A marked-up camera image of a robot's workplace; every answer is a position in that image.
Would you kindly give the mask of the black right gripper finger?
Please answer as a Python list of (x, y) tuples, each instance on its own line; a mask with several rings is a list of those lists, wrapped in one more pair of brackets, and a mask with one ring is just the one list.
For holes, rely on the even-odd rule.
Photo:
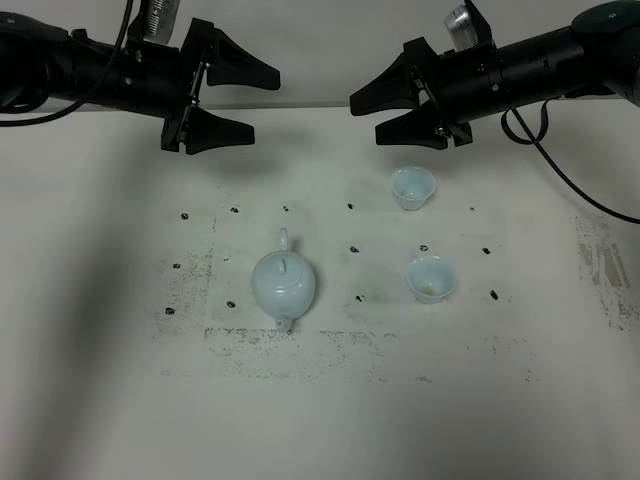
[(350, 96), (350, 111), (353, 116), (364, 116), (386, 110), (418, 110), (423, 90), (423, 75), (401, 53), (382, 74)]
[(419, 109), (385, 121), (375, 128), (376, 144), (380, 146), (422, 146), (446, 149), (448, 138), (437, 132), (441, 118), (430, 102)]

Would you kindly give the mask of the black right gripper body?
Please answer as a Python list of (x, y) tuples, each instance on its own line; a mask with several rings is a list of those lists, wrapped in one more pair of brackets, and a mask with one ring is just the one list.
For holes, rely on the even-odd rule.
[(423, 75), (427, 102), (441, 118), (437, 132), (446, 135), (455, 146), (472, 143), (470, 122), (495, 113), (503, 103), (495, 44), (438, 55), (425, 39), (419, 38), (405, 43), (403, 53)]

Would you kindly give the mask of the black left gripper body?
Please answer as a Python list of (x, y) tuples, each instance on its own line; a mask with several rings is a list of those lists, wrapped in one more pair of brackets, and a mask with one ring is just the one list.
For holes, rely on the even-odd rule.
[(129, 93), (124, 109), (163, 120), (164, 150), (185, 147), (187, 121), (191, 110), (199, 107), (215, 37), (214, 24), (200, 19), (191, 21), (179, 49), (145, 41), (143, 18), (134, 19), (127, 30), (123, 83)]

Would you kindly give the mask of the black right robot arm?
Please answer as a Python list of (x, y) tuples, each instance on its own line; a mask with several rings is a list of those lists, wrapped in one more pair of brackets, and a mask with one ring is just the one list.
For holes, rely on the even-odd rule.
[(445, 19), (453, 49), (407, 42), (381, 75), (350, 97), (354, 116), (402, 109), (379, 124), (379, 145), (445, 149), (472, 142), (473, 120), (557, 97), (618, 95), (639, 102), (639, 4), (592, 7), (564, 28), (497, 47), (471, 1)]

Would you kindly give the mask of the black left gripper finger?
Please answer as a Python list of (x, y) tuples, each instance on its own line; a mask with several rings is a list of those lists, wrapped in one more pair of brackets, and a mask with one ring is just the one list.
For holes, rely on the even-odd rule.
[(202, 108), (191, 110), (186, 127), (187, 153), (254, 144), (251, 125), (218, 117)]
[(225, 33), (212, 42), (207, 85), (239, 85), (263, 90), (280, 88), (280, 72), (237, 45)]

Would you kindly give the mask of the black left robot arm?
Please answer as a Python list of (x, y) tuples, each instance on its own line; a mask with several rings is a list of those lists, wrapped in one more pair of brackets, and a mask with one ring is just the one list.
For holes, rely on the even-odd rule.
[(199, 105), (203, 84), (264, 90), (281, 86), (277, 69), (237, 45), (213, 23), (194, 19), (182, 47), (152, 43), (134, 20), (123, 47), (91, 39), (33, 18), (1, 15), (1, 110), (33, 111), (49, 98), (76, 101), (102, 84), (91, 98), (109, 107), (164, 121), (161, 147), (193, 155), (251, 145), (252, 126), (218, 117)]

